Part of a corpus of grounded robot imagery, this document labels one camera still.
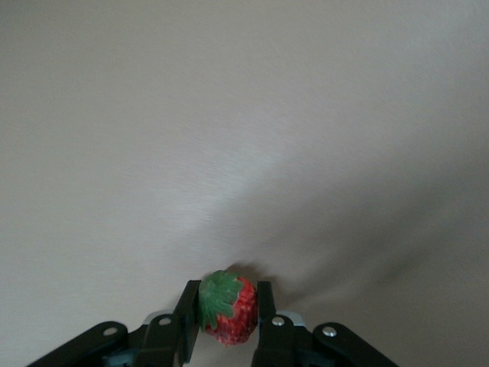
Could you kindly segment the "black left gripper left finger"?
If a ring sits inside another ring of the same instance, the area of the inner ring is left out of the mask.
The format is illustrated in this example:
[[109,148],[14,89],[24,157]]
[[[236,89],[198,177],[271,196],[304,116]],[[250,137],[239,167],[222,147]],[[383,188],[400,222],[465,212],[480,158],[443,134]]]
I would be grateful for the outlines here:
[[31,366],[182,366],[199,333],[199,281],[188,281],[171,312],[155,311],[129,332],[105,321],[32,362]]

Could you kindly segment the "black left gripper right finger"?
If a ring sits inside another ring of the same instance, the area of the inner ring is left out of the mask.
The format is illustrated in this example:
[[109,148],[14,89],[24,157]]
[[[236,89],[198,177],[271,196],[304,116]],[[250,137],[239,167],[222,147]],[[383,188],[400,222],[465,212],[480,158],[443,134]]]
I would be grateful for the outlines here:
[[308,331],[300,315],[276,309],[269,281],[257,283],[257,305],[259,340],[253,366],[397,365],[340,323],[321,323]]

